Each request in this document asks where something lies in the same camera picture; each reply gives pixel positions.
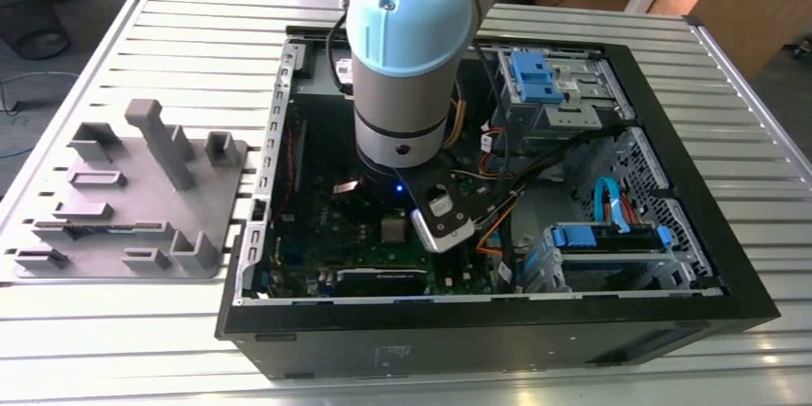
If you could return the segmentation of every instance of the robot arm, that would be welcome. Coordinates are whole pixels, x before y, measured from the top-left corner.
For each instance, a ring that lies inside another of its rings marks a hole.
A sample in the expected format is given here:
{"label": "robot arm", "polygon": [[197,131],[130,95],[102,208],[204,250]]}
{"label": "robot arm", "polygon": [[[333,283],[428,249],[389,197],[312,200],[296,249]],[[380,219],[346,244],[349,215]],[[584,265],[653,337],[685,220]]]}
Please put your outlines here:
{"label": "robot arm", "polygon": [[425,163],[442,144],[461,56],[496,0],[350,0],[354,133],[376,164]]}

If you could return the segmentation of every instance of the ur robot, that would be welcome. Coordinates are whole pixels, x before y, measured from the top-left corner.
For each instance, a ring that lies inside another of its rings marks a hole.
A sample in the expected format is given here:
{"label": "ur robot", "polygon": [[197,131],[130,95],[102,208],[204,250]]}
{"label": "ur robot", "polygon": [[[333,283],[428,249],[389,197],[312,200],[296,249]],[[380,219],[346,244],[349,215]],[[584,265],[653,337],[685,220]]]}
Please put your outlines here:
{"label": "ur robot", "polygon": [[361,159],[397,176],[425,248],[444,252],[474,233],[442,144],[458,63],[497,0],[349,0],[354,138]]}

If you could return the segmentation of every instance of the floor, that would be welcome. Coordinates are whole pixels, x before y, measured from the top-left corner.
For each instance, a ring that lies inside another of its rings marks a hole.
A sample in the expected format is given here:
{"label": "floor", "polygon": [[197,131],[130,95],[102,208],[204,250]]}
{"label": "floor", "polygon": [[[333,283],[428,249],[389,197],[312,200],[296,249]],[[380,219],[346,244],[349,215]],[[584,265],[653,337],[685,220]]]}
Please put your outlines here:
{"label": "floor", "polygon": [[[116,17],[124,0],[69,0],[56,6],[68,35],[70,48],[44,61],[24,61],[0,43],[0,79],[29,71],[80,73],[94,47]],[[32,147],[44,131],[72,85],[69,77],[34,77],[9,83],[5,99],[20,103],[21,112],[9,117],[0,112],[0,157]],[[26,154],[0,159],[0,196],[5,194]]]}
{"label": "floor", "polygon": [[[22,61],[0,44],[0,79],[28,71],[81,72],[94,46],[113,21],[124,0],[70,0],[57,6],[72,45],[65,54],[45,61]],[[0,114],[0,158],[32,147],[53,116],[69,86],[69,77],[36,77],[6,85],[6,100],[20,103],[21,112]],[[781,52],[752,81],[778,122],[812,157],[812,58],[794,61]],[[25,154],[0,159],[0,196],[12,184]]]}

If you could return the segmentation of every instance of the workpiece holder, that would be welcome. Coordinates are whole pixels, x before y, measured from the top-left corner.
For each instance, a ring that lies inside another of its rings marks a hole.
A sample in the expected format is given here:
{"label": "workpiece holder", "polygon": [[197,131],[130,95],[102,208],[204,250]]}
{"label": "workpiece holder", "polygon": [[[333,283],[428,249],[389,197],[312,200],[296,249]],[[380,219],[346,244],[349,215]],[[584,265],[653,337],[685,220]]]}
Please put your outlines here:
{"label": "workpiece holder", "polygon": [[204,279],[220,271],[248,145],[218,131],[188,140],[160,113],[157,101],[130,101],[137,138],[78,125],[66,193],[32,222],[41,244],[16,249],[18,277]]}

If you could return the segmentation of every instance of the aluminum slotted table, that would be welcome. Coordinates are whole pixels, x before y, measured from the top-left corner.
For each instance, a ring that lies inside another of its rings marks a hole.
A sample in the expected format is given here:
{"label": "aluminum slotted table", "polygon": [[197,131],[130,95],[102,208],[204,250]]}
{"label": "aluminum slotted table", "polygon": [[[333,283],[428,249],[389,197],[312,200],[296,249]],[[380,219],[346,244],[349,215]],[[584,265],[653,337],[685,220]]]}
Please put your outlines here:
{"label": "aluminum slotted table", "polygon": [[[6,246],[36,245],[74,158],[78,122],[128,126],[160,100],[189,138],[228,130],[258,158],[288,25],[329,27],[336,0],[126,0],[0,203],[0,402],[213,400],[269,404],[797,404],[812,397],[812,167],[702,27],[681,18],[494,8],[484,35],[618,43],[641,64],[782,317],[641,366],[268,381],[214,340],[213,280],[18,280]],[[250,192],[244,174],[240,192]],[[249,216],[238,199],[232,219]],[[238,224],[228,233],[233,243]]]}

